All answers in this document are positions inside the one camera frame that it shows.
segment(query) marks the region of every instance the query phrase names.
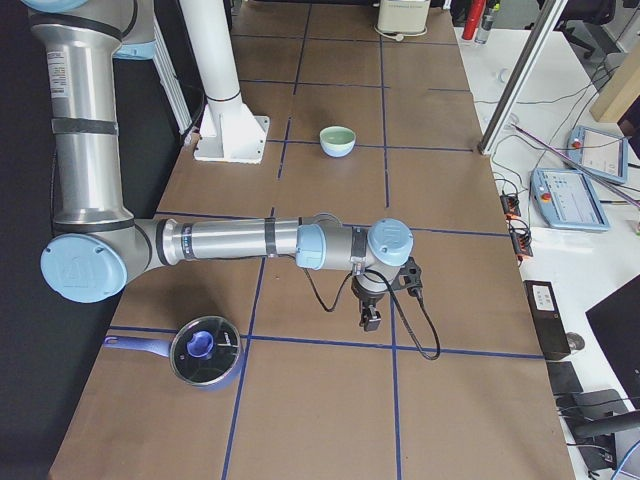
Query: white pole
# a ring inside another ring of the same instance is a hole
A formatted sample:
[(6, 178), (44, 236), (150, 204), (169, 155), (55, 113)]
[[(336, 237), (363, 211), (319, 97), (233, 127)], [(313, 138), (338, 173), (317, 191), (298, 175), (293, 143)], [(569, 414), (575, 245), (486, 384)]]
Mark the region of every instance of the white pole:
[(259, 163), (269, 119), (254, 117), (242, 103), (222, 0), (180, 0), (180, 5), (207, 95), (195, 156)]

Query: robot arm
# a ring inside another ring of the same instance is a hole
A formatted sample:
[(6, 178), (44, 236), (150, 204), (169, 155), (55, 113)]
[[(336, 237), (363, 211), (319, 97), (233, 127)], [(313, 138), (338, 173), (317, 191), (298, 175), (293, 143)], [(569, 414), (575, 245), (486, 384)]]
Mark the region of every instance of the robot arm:
[(302, 268), (352, 272), (361, 324), (365, 330), (377, 327), (375, 304), (413, 246), (404, 224), (385, 219), (367, 230), (343, 226), (328, 214), (134, 220), (122, 201), (112, 57), (123, 37), (137, 42), (129, 57), (144, 52), (153, 34), (151, 0), (23, 1), (49, 65), (63, 207), (54, 218), (61, 235), (45, 248), (41, 267), (55, 291), (76, 302), (97, 302), (148, 270), (182, 260), (287, 255)]

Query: grid line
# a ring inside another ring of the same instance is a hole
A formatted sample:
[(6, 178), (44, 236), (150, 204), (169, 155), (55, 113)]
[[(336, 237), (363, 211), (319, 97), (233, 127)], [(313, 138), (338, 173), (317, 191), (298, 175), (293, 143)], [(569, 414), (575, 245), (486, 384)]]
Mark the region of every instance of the grid line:
[[(121, 325), (114, 325), (109, 327), (112, 330), (127, 330), (127, 331), (140, 331), (140, 332), (156, 332), (156, 333), (177, 333), (178, 330), (170, 331), (164, 328), (152, 328), (152, 327), (128, 327)], [(269, 336), (269, 335), (240, 335), (244, 340), (249, 342), (262, 341), (262, 342), (276, 342), (276, 343), (300, 343), (306, 345), (317, 346), (334, 346), (334, 347), (350, 347), (350, 348), (371, 348), (377, 350), (393, 350), (393, 345), (384, 343), (365, 343), (365, 342), (349, 342), (343, 340), (322, 340), (317, 338), (296, 338), (296, 337), (281, 337), (281, 336)], [(396, 351), (403, 352), (418, 352), (415, 346), (410, 345), (396, 345)], [(435, 352), (434, 348), (423, 347), (426, 352)], [(490, 350), (466, 350), (463, 348), (442, 348), (442, 353), (451, 355), (467, 355), (473, 357), (501, 357), (501, 358), (518, 358), (524, 360), (544, 360), (544, 356), (536, 353), (514, 353), (514, 352), (493, 352)]]
[(382, 142), (384, 148), (384, 201), (385, 208), (389, 208), (391, 206), (391, 193), (389, 191), (389, 159), (387, 156), (387, 111), (384, 97), (384, 48), (382, 37), (378, 38), (378, 44), (380, 45), (380, 94), (382, 96)]
[(402, 437), (400, 435), (400, 386), (398, 384), (398, 349), (396, 343), (396, 309), (392, 301), (391, 310), (391, 368), (393, 374), (393, 418), (396, 432), (396, 479), (402, 480)]
[(238, 421), (238, 413), (240, 410), (240, 401), (242, 399), (242, 388), (244, 386), (244, 379), (247, 372), (247, 365), (249, 364), (249, 353), (251, 352), (251, 334), (253, 333), (253, 326), (256, 320), (256, 310), (258, 308), (258, 299), (260, 298), (260, 290), (262, 288), (262, 279), (264, 276), (265, 259), (260, 262), (260, 272), (258, 273), (258, 285), (256, 286), (256, 294), (253, 299), (253, 309), (251, 310), (251, 321), (249, 323), (249, 331), (246, 337), (246, 347), (244, 353), (244, 364), (242, 365), (242, 371), (240, 372), (240, 380), (238, 381), (238, 391), (236, 393), (236, 400), (233, 405), (233, 416), (231, 417), (231, 427), (229, 429), (229, 438), (227, 440), (227, 450), (224, 456), (224, 466), (222, 467), (221, 480), (226, 480), (229, 474), (229, 463), (231, 462), (231, 451), (233, 449), (233, 439), (236, 432), (236, 425)]
[(313, 4), (309, 4), (309, 10), (307, 11), (307, 22), (304, 25), (304, 37), (302, 37), (302, 47), (300, 48), (300, 58), (298, 60), (298, 69), (296, 70), (296, 82), (293, 86), (293, 94), (295, 95), (298, 91), (298, 82), (300, 81), (300, 69), (302, 67), (302, 57), (304, 55), (304, 47), (307, 43), (307, 33), (309, 32), (309, 20), (311, 19), (311, 9), (313, 8)]

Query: table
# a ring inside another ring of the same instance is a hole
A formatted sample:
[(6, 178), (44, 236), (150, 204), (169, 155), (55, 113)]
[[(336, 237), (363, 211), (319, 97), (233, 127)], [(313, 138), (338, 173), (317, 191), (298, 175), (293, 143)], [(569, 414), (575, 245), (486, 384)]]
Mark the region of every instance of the table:
[[(481, 102), (497, 101), (500, 98), (508, 74), (515, 65), (529, 32), (494, 30), (488, 43), (479, 46), (462, 40), (461, 29), (456, 30), (467, 78), (476, 102), (476, 113), (484, 130), (495, 105)], [(589, 85), (589, 76), (562, 33), (553, 32), (518, 101), (554, 100)], [(584, 97), (578, 95), (551, 104), (517, 104), (513, 114), (519, 126), (525, 130), (554, 146), (564, 146), (579, 112), (587, 102), (590, 104), (595, 99), (596, 90), (593, 86), (589, 86), (584, 92)], [(569, 121), (550, 142), (558, 125), (578, 99), (580, 101)], [(588, 108), (580, 116), (579, 124), (621, 134), (615, 124), (596, 122)], [(515, 132), (505, 131), (502, 138), (512, 133)], [(507, 139), (495, 151), (496, 163), (493, 164), (493, 169), (519, 187), (527, 187), (529, 173), (539, 156), (540, 152), (520, 140)], [(629, 161), (638, 163), (631, 149)], [(524, 185), (514, 173), (497, 164), (508, 166), (520, 174)], [(562, 168), (563, 164), (552, 154), (547, 154), (540, 166)], [(637, 169), (629, 170), (627, 185), (640, 187), (640, 172)], [(594, 185), (600, 199), (614, 199), (610, 192)], [(639, 220), (637, 210), (627, 205), (605, 205), (611, 230), (594, 234), (548, 228), (535, 206), (529, 207), (526, 193), (520, 195), (520, 207), (524, 219), (531, 226), (534, 254), (533, 259), (525, 260), (520, 268), (522, 279), (552, 282), (565, 330), (580, 334), (587, 345), (583, 351), (567, 360), (573, 363), (586, 392), (614, 388), (622, 397), (626, 397), (589, 327), (585, 312), (640, 273), (640, 238), (635, 234)], [(586, 479), (584, 463), (579, 453), (570, 449), (570, 454), (577, 478)]]
[[(422, 359), (388, 298), (376, 332), (358, 328), (348, 292), (324, 313), (288, 258), (154, 270), (127, 286), (111, 333), (170, 338), (221, 315), (243, 335), (245, 368), (203, 393), (162, 359), (102, 349), (52, 478), (571, 478), (448, 12), (400, 44), (373, 32), (369, 7), (249, 2), (241, 15), (243, 99), (272, 117), (263, 161), (205, 164), (185, 147), (158, 218), (401, 219), (443, 356)], [(356, 131), (350, 155), (322, 153), (327, 124)], [(324, 298), (344, 278), (311, 274)]]

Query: black chair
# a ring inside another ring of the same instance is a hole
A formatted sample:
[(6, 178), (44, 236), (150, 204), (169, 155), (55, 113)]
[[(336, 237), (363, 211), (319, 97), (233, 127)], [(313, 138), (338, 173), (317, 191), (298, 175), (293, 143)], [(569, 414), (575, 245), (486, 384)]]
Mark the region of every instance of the black chair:
[[(537, 0), (542, 8), (544, 0)], [(569, 43), (586, 49), (584, 58), (591, 58), (596, 48), (573, 34), (575, 27), (567, 25), (571, 20), (582, 20), (591, 25), (606, 25), (616, 12), (615, 0), (569, 0), (554, 30), (562, 32)]]

